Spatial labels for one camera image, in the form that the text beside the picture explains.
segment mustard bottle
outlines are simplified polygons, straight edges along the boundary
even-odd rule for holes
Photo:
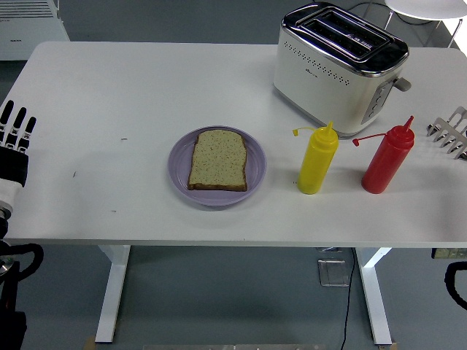
[[[299,128],[293,130],[293,135],[297,136],[298,130],[301,129],[314,130],[313,128]],[[314,130],[309,138],[304,161],[298,175],[297,187],[301,192],[312,195],[320,190],[338,146],[339,138],[333,130],[333,122],[329,122],[328,126]]]

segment red squeeze bottle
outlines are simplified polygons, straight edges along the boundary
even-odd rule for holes
[[[410,129],[413,119],[412,115],[405,125],[397,125],[387,133],[352,140],[354,145],[358,146],[359,140],[385,135],[362,178],[362,186],[367,192],[382,193],[414,146],[415,135]]]

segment white toaster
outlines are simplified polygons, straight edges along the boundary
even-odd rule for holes
[[[276,88],[319,125],[339,136],[372,123],[399,77],[409,48],[399,38],[340,7],[316,2],[287,14],[281,25]]]

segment cable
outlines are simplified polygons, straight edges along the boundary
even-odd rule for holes
[[[19,246],[9,246],[4,241],[0,241],[0,255],[18,255],[27,253],[33,253],[34,258],[28,267],[26,267],[21,272],[18,272],[18,281],[24,280],[37,271],[44,259],[44,249],[40,245],[34,243],[23,244]],[[5,273],[4,275],[0,276],[0,284],[4,281],[6,275],[7,274]]]
[[[370,4],[370,1],[364,1],[364,2],[361,2],[359,4],[356,4],[352,7],[350,7],[347,11],[352,11],[354,8],[356,7],[359,7],[361,5],[368,5]],[[384,5],[384,4],[379,4],[377,2],[374,2],[372,5],[378,5],[378,6],[381,6],[381,7],[385,7],[386,9],[389,9],[389,7],[387,5]],[[404,22],[405,24],[409,24],[410,26],[424,26],[426,24],[429,24],[431,22],[433,22],[432,20],[429,20],[427,22],[422,22],[422,23],[410,23],[410,22],[407,22],[406,20],[404,20],[397,12],[395,12],[395,14],[397,15],[397,17],[399,17],[399,19]]]
[[[453,262],[449,264],[446,269],[444,283],[446,284],[447,291],[452,299],[461,307],[467,310],[467,301],[462,299],[458,291],[455,289],[455,274],[458,271],[467,271],[467,261]]]
[[[341,350],[344,348],[345,341],[347,340],[347,322],[349,321],[349,309],[350,309],[350,288],[352,288],[352,277],[353,271],[355,270],[355,249],[351,248],[352,256],[353,256],[353,263],[352,263],[352,272],[350,273],[350,280],[349,280],[349,292],[347,294],[347,311],[345,313],[345,323],[344,323],[344,340],[342,341]]]

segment table foot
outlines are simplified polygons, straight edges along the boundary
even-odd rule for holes
[[[111,343],[113,340],[130,247],[99,246],[112,262],[112,267],[110,268],[101,318],[97,327],[96,343]]]

